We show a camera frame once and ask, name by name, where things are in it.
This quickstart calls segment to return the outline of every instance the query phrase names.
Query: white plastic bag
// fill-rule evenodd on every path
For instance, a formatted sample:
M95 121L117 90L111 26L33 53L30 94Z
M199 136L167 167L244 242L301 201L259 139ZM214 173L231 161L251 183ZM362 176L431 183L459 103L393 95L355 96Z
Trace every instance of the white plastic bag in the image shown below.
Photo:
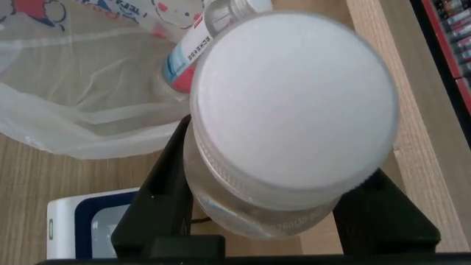
M81 2L0 0L0 132L82 159L162 149L189 113L187 101L155 92L153 76L174 44ZM168 36L181 35L177 24L171 16L156 23Z

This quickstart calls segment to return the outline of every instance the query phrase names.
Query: plastic jar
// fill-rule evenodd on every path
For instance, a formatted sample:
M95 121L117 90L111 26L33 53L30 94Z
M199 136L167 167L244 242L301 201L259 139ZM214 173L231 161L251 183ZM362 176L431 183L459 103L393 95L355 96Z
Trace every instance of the plastic jar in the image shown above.
M185 136L204 212L244 236L301 233L386 159L399 107L372 48L320 15L275 12L223 31L202 56Z

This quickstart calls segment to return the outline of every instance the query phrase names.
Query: blue label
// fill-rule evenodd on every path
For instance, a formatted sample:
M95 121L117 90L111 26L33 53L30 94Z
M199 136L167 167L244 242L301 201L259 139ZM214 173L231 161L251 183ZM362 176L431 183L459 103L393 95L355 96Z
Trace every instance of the blue label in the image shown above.
M179 43L167 56L162 73L166 80L174 82L189 66L190 62L183 55L182 45Z

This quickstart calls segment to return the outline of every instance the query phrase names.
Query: jar lid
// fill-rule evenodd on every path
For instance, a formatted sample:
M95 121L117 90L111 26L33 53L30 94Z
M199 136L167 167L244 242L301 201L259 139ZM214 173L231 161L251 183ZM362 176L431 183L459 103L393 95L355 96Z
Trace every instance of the jar lid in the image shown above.
M299 210L355 188L386 159L397 91L373 49L320 15L258 15L220 34L191 92L199 151L254 205Z

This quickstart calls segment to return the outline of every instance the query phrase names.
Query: wooden surface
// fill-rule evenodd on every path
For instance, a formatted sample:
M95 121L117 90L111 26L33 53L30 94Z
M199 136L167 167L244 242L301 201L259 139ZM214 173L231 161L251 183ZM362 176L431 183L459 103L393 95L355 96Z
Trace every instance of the wooden surface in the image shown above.
M400 133L383 169L439 227L441 251L469 251L471 151L466 145L408 0L274 0L277 9L330 16L364 36L383 56L399 88ZM53 199L139 186L158 153L86 161L47 154L0 135L0 264L46 257L46 205ZM300 236L254 241L214 223L228 255L339 253L333 217Z

